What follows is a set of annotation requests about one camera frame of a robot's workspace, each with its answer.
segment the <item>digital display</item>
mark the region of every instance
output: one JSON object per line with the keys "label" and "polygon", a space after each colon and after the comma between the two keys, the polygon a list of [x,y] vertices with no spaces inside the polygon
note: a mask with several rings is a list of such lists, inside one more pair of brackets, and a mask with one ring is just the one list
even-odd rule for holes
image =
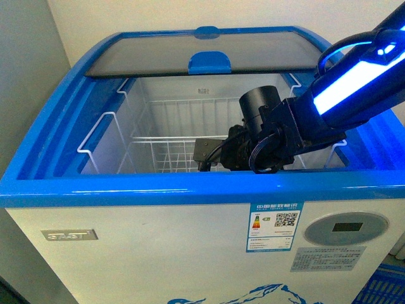
{"label": "digital display", "polygon": [[363,223],[336,223],[332,232],[359,231]]}

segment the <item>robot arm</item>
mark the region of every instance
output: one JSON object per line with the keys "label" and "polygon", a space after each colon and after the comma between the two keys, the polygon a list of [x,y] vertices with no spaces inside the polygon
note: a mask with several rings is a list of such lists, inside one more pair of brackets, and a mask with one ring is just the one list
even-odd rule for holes
{"label": "robot arm", "polygon": [[[328,59],[353,47],[329,68]],[[230,170],[275,173],[295,155],[319,150],[346,138],[345,131],[405,100],[405,4],[375,30],[357,34],[328,48],[308,90],[280,100],[272,86],[258,87],[239,100],[244,125],[199,161],[200,171],[211,162]],[[202,145],[196,142],[196,149]]]}

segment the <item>brand logo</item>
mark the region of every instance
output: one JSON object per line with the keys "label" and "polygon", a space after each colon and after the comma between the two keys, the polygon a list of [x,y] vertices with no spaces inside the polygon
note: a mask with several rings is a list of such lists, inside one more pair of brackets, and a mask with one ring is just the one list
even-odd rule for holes
{"label": "brand logo", "polygon": [[48,241],[90,241],[98,239],[92,229],[82,230],[42,230]]}

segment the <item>blue freezer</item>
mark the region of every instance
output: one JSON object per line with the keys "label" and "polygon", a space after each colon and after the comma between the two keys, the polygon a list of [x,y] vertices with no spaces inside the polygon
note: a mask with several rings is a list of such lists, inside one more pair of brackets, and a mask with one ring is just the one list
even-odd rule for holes
{"label": "blue freezer", "polygon": [[351,303],[405,231],[391,110],[277,174],[193,160],[247,91],[303,94],[328,46],[299,27],[112,35],[49,98],[0,206],[80,304]]}

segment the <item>white wall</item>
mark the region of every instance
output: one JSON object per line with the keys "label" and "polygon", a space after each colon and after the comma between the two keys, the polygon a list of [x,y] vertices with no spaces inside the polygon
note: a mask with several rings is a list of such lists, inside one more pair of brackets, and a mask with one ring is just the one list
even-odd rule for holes
{"label": "white wall", "polygon": [[[46,0],[0,0],[0,176],[68,69]],[[0,235],[0,277],[31,304],[76,303],[3,208]]]}
{"label": "white wall", "polygon": [[[330,42],[373,29],[402,0],[48,0],[70,64],[115,32],[300,25]],[[405,104],[394,109],[405,124]]]}
{"label": "white wall", "polygon": [[1,0],[0,177],[68,69],[46,0]]}

